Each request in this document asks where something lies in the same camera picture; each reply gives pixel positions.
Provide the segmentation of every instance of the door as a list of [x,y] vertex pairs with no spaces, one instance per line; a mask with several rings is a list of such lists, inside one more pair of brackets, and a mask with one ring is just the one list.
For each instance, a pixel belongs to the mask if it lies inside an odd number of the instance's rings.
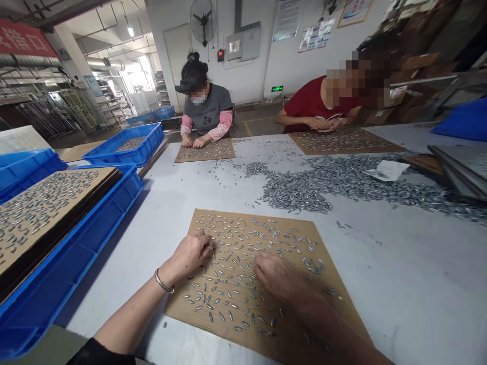
[[[164,41],[166,42],[169,65],[171,67],[172,79],[174,85],[181,84],[181,71],[188,60],[188,54],[191,52],[191,29],[189,24],[183,24],[176,28],[171,28],[163,32]],[[186,96],[176,93],[178,96],[179,109],[184,107]]]

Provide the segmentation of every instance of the hand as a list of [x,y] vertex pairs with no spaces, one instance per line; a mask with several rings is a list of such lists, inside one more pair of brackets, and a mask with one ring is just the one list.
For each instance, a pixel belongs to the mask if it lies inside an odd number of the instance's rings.
[[268,252],[255,258],[254,271],[265,288],[284,303],[293,302],[311,290],[289,261]]
[[193,147],[193,141],[191,137],[186,133],[183,134],[183,143],[181,143],[183,147]]
[[201,136],[194,141],[193,148],[203,148],[205,144],[208,143],[208,139],[205,136]]
[[325,129],[319,130],[319,132],[328,133],[334,131],[342,125],[342,120],[340,118],[333,118],[332,120],[327,121],[327,123],[327,127]]
[[167,276],[167,286],[172,286],[178,280],[191,275],[210,252],[213,251],[215,244],[210,236],[204,233],[203,229],[198,229],[187,235],[180,242],[176,251],[172,254],[159,269],[159,277]]
[[318,117],[308,118],[305,123],[314,130],[326,129],[328,126],[328,121],[326,119]]

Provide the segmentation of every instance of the red shirt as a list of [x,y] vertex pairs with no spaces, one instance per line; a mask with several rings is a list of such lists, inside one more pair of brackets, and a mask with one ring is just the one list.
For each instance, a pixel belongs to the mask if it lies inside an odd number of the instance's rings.
[[[326,119],[335,116],[340,118],[347,115],[350,109],[359,106],[356,98],[340,98],[340,106],[328,109],[321,98],[321,83],[325,77],[321,76],[311,80],[298,90],[284,107],[288,116],[323,117]],[[286,126],[283,133],[307,132],[309,130],[311,128],[306,124],[295,124]]]

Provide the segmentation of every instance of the stack of cardboard sheets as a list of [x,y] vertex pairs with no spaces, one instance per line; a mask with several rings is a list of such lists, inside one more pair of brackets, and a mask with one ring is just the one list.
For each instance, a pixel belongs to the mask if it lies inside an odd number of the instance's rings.
[[114,167],[58,171],[0,205],[0,302],[122,176]]

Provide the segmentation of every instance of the pink sleeve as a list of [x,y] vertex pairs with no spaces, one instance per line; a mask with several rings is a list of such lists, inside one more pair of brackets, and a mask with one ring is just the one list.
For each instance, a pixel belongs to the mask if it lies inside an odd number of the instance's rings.
[[181,135],[183,135],[183,133],[191,134],[191,128],[193,128],[193,121],[188,115],[183,114],[183,119],[181,120]]
[[220,112],[220,123],[213,128],[208,134],[212,137],[213,142],[222,138],[229,131],[232,126],[233,114],[232,111]]

